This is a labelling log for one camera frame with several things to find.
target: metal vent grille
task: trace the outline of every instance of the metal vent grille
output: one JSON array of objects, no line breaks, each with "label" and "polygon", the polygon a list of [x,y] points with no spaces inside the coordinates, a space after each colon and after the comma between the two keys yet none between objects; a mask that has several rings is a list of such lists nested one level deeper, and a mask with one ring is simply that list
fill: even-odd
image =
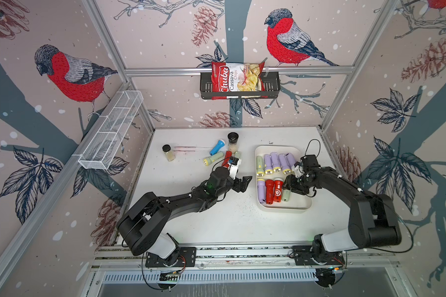
[{"label": "metal vent grille", "polygon": [[[160,270],[143,272],[149,283],[157,281]],[[315,269],[261,270],[187,270],[178,279],[180,284],[244,283],[244,282],[301,282],[317,281]],[[141,271],[108,271],[103,283],[144,283]]]}]

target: black cable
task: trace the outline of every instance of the black cable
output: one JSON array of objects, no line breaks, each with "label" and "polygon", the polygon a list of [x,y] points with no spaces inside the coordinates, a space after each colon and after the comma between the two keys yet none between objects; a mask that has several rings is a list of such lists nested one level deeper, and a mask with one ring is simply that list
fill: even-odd
[{"label": "black cable", "polygon": [[309,143],[307,144],[307,148],[306,148],[306,152],[304,153],[304,156],[307,154],[307,150],[309,149],[310,143],[312,142],[312,140],[315,140],[319,143],[319,152],[317,153],[317,156],[315,156],[316,158],[319,157],[319,154],[321,153],[321,142],[318,139],[311,139],[309,141]]},{"label": "black cable", "polygon": [[145,276],[143,275],[143,256],[144,256],[145,254],[143,253],[142,254],[142,263],[140,264],[140,270],[142,271],[142,278],[143,278],[143,281],[145,282],[145,284],[149,287],[149,288],[151,288],[151,289],[153,289],[153,290],[157,290],[157,291],[161,291],[161,292],[163,292],[164,290],[163,289],[161,289],[161,288],[159,288],[159,289],[157,289],[157,288],[154,288],[154,287],[152,287],[151,285],[149,285],[149,283],[147,282],[147,280],[145,279]]},{"label": "black cable", "polygon": [[405,221],[397,214],[397,212],[393,208],[391,208],[390,206],[386,205],[386,203],[380,197],[376,197],[376,196],[374,197],[372,195],[370,195],[370,197],[380,199],[380,201],[386,207],[388,207],[399,218],[399,220],[403,223],[403,225],[405,225],[405,227],[408,230],[408,233],[410,234],[410,237],[411,237],[411,246],[410,246],[410,248],[408,248],[406,250],[396,251],[396,250],[387,250],[387,249],[375,248],[375,247],[372,247],[372,249],[377,249],[377,250],[380,250],[380,251],[383,251],[383,252],[397,253],[397,254],[409,252],[413,248],[413,246],[415,245],[415,239],[413,238],[413,234],[411,233],[411,230],[406,225]]},{"label": "black cable", "polygon": [[218,164],[218,163],[220,163],[220,162],[223,162],[224,160],[229,159],[229,158],[231,158],[231,156],[228,157],[228,158],[224,158],[224,159],[222,159],[222,160],[216,162],[216,163],[213,165],[212,171],[215,169],[216,164]]}]

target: mesh shelf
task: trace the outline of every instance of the mesh shelf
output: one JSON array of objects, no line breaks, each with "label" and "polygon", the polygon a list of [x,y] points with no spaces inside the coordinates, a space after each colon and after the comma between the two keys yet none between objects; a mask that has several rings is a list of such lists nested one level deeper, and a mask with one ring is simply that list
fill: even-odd
[{"label": "mesh shelf", "polygon": [[79,158],[85,169],[108,169],[142,104],[139,91],[124,91]]}]

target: logo on chip bag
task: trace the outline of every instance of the logo on chip bag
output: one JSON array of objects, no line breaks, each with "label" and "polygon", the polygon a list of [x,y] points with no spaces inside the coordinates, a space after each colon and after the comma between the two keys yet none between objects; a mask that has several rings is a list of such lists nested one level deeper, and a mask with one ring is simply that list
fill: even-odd
[{"label": "logo on chip bag", "polygon": [[218,76],[218,86],[220,87],[220,92],[229,92],[228,80],[230,76],[230,68],[226,66],[220,66],[220,72]]}]

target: bag of chips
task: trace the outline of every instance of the bag of chips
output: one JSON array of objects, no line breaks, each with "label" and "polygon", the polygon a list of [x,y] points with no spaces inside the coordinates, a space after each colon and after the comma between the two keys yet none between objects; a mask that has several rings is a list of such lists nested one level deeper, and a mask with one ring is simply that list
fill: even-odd
[{"label": "bag of chips", "polygon": [[[264,67],[261,64],[242,64],[212,62],[213,92],[251,92],[264,91],[260,74]],[[215,99],[231,99],[238,96],[212,97]]]}]

